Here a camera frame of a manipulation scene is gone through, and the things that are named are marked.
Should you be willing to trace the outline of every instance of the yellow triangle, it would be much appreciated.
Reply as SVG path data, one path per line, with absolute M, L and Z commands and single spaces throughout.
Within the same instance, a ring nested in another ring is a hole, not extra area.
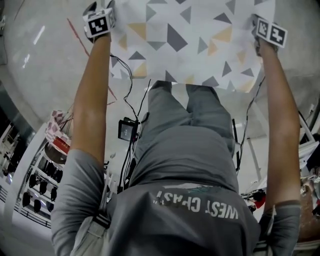
M 128 26 L 134 30 L 141 38 L 147 40 L 147 24 L 146 23 L 130 23 Z
M 140 67 L 138 67 L 134 72 L 133 76 L 136 78 L 146 77 L 147 76 L 147 63 L 144 62 L 141 64 Z
M 244 92 L 244 93 L 248 93 L 252 89 L 253 85 L 254 85 L 254 81 L 250 80 L 250 81 L 246 82 L 245 84 L 243 84 L 242 86 L 240 86 L 238 88 L 238 90 L 241 92 Z
M 212 42 L 212 40 L 210 40 L 208 47 L 208 56 L 213 55 L 217 50 L 218 47 L 215 45 L 214 42 Z
M 212 37 L 212 39 L 224 41 L 224 42 L 230 42 L 231 41 L 231 34 L 232 34 L 232 26 L 222 30 L 218 34 Z
M 194 75 L 190 75 L 186 80 L 185 83 L 187 85 L 193 85 L 194 84 L 194 80 L 195 80 L 195 76 Z
M 125 34 L 119 41 L 118 43 L 124 50 L 128 49 L 128 45 L 127 45 L 127 34 Z
M 238 56 L 240 63 L 243 65 L 245 63 L 246 51 L 242 50 L 242 51 L 238 52 L 236 55 Z

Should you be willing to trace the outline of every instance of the gray t-shirt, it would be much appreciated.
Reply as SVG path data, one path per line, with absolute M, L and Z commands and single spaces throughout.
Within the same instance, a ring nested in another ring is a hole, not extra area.
M 82 222 L 98 211 L 103 187 L 95 158 L 71 150 L 51 216 L 57 256 L 70 255 Z M 277 233 L 263 237 L 272 241 L 275 255 L 292 252 L 299 214 L 296 203 L 279 208 Z M 134 170 L 130 187 L 108 203 L 107 217 L 109 256 L 251 255 L 270 223 L 266 214 L 260 227 L 238 195 L 224 140 L 214 131 L 190 126 L 157 136 Z

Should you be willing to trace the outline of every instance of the gray pants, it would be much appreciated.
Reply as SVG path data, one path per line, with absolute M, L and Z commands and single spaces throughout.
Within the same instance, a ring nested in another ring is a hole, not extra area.
M 175 126 L 204 127 L 217 132 L 228 146 L 233 156 L 235 139 L 232 119 L 221 105 L 212 87 L 187 84 L 189 101 L 186 109 L 171 94 L 171 82 L 157 81 L 148 94 L 147 119 L 142 123 L 141 138 L 134 157 L 138 162 L 150 142 L 168 128 Z

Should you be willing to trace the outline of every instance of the man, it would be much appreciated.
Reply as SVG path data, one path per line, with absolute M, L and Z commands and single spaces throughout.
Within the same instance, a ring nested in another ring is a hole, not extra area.
M 83 221 L 105 200 L 110 44 L 108 34 L 95 39 L 76 93 L 71 149 L 51 216 L 57 256 L 70 255 Z M 270 130 L 260 223 L 238 194 L 231 117 L 214 89 L 187 85 L 184 109 L 171 85 L 158 81 L 148 95 L 149 117 L 129 188 L 106 206 L 107 247 L 98 255 L 249 256 L 254 250 L 291 255 L 300 217 L 299 116 L 275 50 L 260 40 L 259 53 Z

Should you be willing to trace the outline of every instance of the t-shirt sleeve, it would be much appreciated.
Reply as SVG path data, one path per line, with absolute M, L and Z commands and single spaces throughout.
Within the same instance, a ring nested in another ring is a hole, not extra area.
M 271 250 L 273 256 L 291 256 L 298 241 L 300 214 L 299 201 L 283 202 L 265 212 L 259 222 L 261 235 L 255 252 Z
M 70 150 L 51 213 L 55 255 L 70 255 L 82 222 L 97 213 L 103 190 L 104 173 L 98 161 L 81 150 Z

